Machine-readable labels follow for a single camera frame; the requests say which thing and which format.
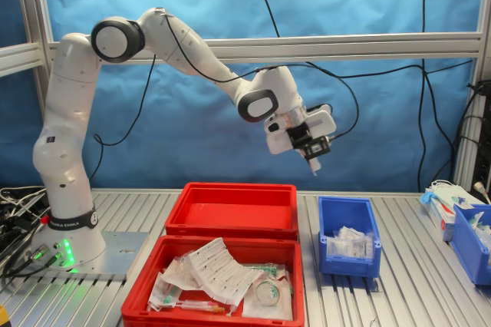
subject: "blue bin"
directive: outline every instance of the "blue bin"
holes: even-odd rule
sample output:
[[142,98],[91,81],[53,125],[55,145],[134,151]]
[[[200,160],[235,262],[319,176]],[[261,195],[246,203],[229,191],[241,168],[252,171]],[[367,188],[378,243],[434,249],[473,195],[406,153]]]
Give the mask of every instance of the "blue bin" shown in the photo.
[[489,251],[480,242],[469,220],[479,212],[484,212],[480,222],[491,225],[491,206],[474,205],[471,210],[455,209],[455,226],[453,227],[452,246],[474,285],[491,285],[491,266],[488,266]]
[[[381,267],[382,245],[369,199],[344,197],[319,197],[319,267],[322,273],[378,277]],[[363,233],[374,234],[374,258],[328,256],[327,236],[343,226]]]

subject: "blue curtain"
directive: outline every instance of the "blue curtain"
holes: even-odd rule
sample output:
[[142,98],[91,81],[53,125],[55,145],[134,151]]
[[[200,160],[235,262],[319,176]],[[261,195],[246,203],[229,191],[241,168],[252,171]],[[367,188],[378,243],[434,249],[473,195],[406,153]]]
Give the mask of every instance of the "blue curtain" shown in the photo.
[[[421,30],[421,0],[269,0],[282,36],[343,35]],[[104,17],[138,18],[149,7],[166,7],[203,38],[273,37],[262,0],[48,0],[55,39],[73,31],[90,33]],[[427,0],[427,31],[475,31],[479,0]],[[427,69],[465,60],[428,60]],[[420,60],[322,62],[336,74],[360,74],[420,63]],[[236,72],[257,64],[232,64]],[[84,146],[90,174],[104,141],[118,141],[138,111],[149,65],[103,66]],[[334,107],[338,132],[354,121],[354,102],[339,81],[311,69],[292,69],[307,105]],[[470,64],[432,74],[440,124],[452,137],[463,111]],[[157,65],[143,112],[122,144],[107,147],[93,185],[96,187],[182,187],[189,181],[293,183],[309,190],[415,191],[422,145],[417,126],[421,73],[407,69],[372,78],[349,79],[360,104],[360,120],[321,158],[313,177],[295,152],[270,155],[261,124],[248,124],[224,93],[198,77]],[[29,106],[32,113],[36,105]],[[12,134],[18,126],[8,127]],[[428,90],[423,106],[428,184],[450,148],[437,130]],[[30,157],[22,178],[35,182]]]
[[[0,0],[0,48],[26,42],[19,0]],[[0,187],[40,183],[32,147],[42,120],[32,70],[0,78]]]

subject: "mounting plate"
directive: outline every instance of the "mounting plate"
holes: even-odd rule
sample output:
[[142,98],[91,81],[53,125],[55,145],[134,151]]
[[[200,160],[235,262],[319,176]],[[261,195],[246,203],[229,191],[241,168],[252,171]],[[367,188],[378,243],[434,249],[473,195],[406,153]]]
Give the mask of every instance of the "mounting plate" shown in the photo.
[[140,255],[140,250],[147,242],[148,233],[102,231],[101,234],[106,242],[106,249],[96,259],[75,266],[66,272],[53,269],[40,272],[39,275],[53,275],[58,278],[73,278],[75,275],[81,275],[85,279],[126,279]]

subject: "slatted table surface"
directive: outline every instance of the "slatted table surface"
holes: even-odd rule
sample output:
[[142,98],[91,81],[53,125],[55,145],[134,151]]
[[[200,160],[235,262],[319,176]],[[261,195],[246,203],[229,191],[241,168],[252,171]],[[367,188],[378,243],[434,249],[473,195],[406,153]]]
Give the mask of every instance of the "slatted table surface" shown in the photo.
[[[56,273],[15,279],[0,292],[13,326],[123,325],[120,307],[159,236],[180,190],[94,190],[104,230],[144,231],[149,239],[126,282]],[[369,197],[381,235],[381,275],[323,276],[318,271],[318,195]],[[305,282],[305,325],[311,327],[489,326],[491,287],[475,287],[450,245],[438,238],[414,194],[298,193]]]

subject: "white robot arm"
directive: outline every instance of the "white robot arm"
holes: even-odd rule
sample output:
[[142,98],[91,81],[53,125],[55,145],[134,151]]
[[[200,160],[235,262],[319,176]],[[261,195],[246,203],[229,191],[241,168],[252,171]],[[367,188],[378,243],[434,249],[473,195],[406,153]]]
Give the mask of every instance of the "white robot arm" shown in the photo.
[[32,247],[46,245],[51,253],[61,254],[52,268],[70,269],[104,251],[81,152],[101,65],[125,62],[143,49],[184,74],[201,74],[213,81],[246,121],[265,120],[272,154],[295,149],[316,171],[320,168],[317,156],[329,151],[326,135],[336,129],[331,109],[327,105],[306,109],[287,67],[271,66],[247,81],[163,8],[152,8],[137,21],[104,19],[90,36],[65,35],[56,51],[44,126],[34,148],[34,164],[46,186],[51,211],[48,226],[34,235]]

